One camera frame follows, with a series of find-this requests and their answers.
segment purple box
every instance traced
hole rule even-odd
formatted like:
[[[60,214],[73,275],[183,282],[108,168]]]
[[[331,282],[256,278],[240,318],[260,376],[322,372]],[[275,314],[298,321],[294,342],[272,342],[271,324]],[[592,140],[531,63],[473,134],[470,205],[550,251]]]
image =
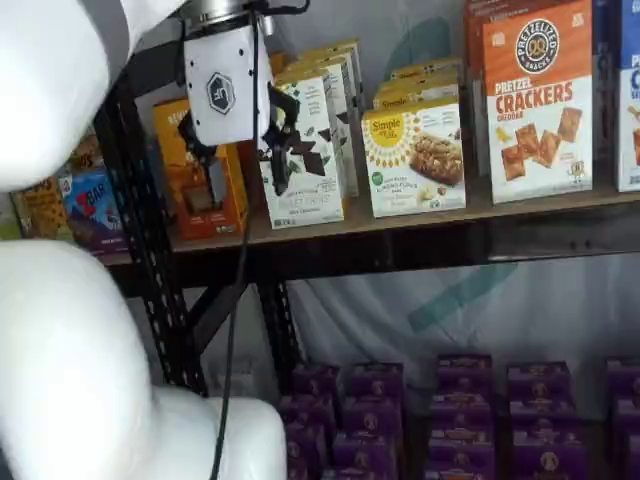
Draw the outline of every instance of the purple box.
[[[391,437],[402,448],[402,411],[395,398],[347,397],[342,405],[342,424],[347,433]]]
[[[398,478],[393,440],[381,435],[340,432],[333,442],[333,459],[338,467],[372,471],[389,480]]]
[[[510,365],[507,382],[509,396],[571,394],[571,372],[565,362]]]
[[[359,468],[328,468],[322,474],[322,480],[386,480],[386,478]]]
[[[490,430],[434,426],[429,438],[429,462],[453,464],[495,476],[495,446]]]
[[[399,363],[355,365],[346,375],[349,397],[389,397],[404,401],[404,367]]]
[[[309,477],[317,480],[327,464],[327,447],[322,425],[290,423],[285,426],[287,456],[292,460],[304,460]]]
[[[436,377],[438,389],[458,391],[493,390],[493,369],[490,355],[438,355]]]
[[[429,413],[438,424],[464,424],[468,427],[493,424],[491,404],[481,393],[438,392],[431,399]]]
[[[514,430],[513,469],[516,479],[588,478],[588,453],[577,431],[538,428]]]
[[[324,427],[327,445],[337,433],[336,415],[330,395],[295,395],[282,397],[278,411],[285,423],[297,422],[302,425],[319,424]]]

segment snack box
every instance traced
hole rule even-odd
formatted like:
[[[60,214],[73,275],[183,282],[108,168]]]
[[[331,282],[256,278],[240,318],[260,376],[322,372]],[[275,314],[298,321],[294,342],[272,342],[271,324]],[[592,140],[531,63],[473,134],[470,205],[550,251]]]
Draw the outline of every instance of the snack box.
[[[342,404],[342,426],[347,433],[368,432],[393,438],[402,450],[402,409],[395,398],[347,397]]]
[[[362,91],[362,79],[360,76],[360,57],[358,53],[358,44],[341,45],[333,47],[322,47],[308,50],[300,55],[302,60],[327,61],[341,58],[347,62],[347,75],[349,76],[349,85],[352,95],[351,104],[357,115],[364,112],[364,94]]]
[[[490,393],[493,390],[492,365],[491,355],[438,355],[436,365],[438,389]]]
[[[456,74],[459,75],[461,68],[462,59],[459,57],[436,58],[427,62],[397,68],[391,72],[391,80],[415,77],[417,75],[424,75],[441,70],[456,72]]]
[[[400,363],[355,365],[345,374],[345,394],[350,397],[389,397],[404,401],[404,367]]]
[[[466,206],[456,97],[369,111],[362,131],[376,218]]]
[[[322,425],[303,425],[293,422],[285,425],[287,456],[303,460],[309,477],[318,480],[327,465],[327,442]]]
[[[640,190],[640,4],[618,3],[617,183],[628,192]]]
[[[338,433],[333,442],[337,467],[375,472],[389,480],[398,479],[398,464],[393,440],[367,432]]]
[[[327,445],[331,446],[337,432],[337,426],[330,395],[321,397],[313,395],[284,396],[278,404],[278,411],[285,423],[322,425]]]
[[[400,107],[420,100],[437,100],[443,97],[458,97],[458,82],[450,76],[380,90],[373,99],[373,109]]]
[[[495,445],[490,429],[434,427],[428,448],[427,458],[432,468],[452,464],[482,470],[487,478],[495,477]]]
[[[56,177],[12,194],[25,238],[46,238],[75,243]]]
[[[440,425],[474,429],[493,425],[491,403],[486,395],[477,392],[437,392],[431,398],[429,414]]]
[[[494,203],[592,187],[591,3],[483,25]]]
[[[329,72],[331,78],[329,98],[333,102],[333,108],[338,118],[338,138],[342,148],[347,191],[351,197],[358,197],[360,191],[355,155],[358,135],[355,129],[358,126],[359,117],[350,101],[352,94],[347,61],[344,57],[334,57],[325,61],[302,60],[292,64],[289,71],[305,72],[314,69],[326,69]]]
[[[18,240],[20,223],[8,193],[0,193],[0,240]]]
[[[58,179],[67,222],[76,243],[94,255],[127,251],[122,220],[104,170]]]
[[[187,152],[178,131],[188,111],[187,99],[153,107],[153,122],[180,236],[193,240],[242,232],[248,202],[238,148],[219,145],[217,161],[205,171]]]
[[[296,123],[299,138],[286,153],[290,173],[286,191],[276,191],[270,149],[260,142],[260,171],[271,226],[280,229],[344,220],[347,182],[329,72],[286,72],[276,78],[276,87],[300,102],[300,114]]]
[[[513,432],[513,469],[517,480],[587,480],[588,452],[581,434],[571,429]]]

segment orange box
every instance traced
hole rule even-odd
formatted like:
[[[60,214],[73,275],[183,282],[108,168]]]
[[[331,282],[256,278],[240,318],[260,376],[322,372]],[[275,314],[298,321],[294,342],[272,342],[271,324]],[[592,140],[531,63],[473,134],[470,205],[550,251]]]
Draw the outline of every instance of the orange box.
[[[167,184],[185,240],[237,233],[247,214],[240,158],[236,145],[220,145],[207,185],[204,168],[187,152],[178,125],[189,110],[187,99],[153,107],[153,121],[164,158]]]
[[[591,2],[535,5],[519,3],[516,14],[482,27],[496,203],[592,186]],[[517,176],[503,161],[516,146],[524,166]]]

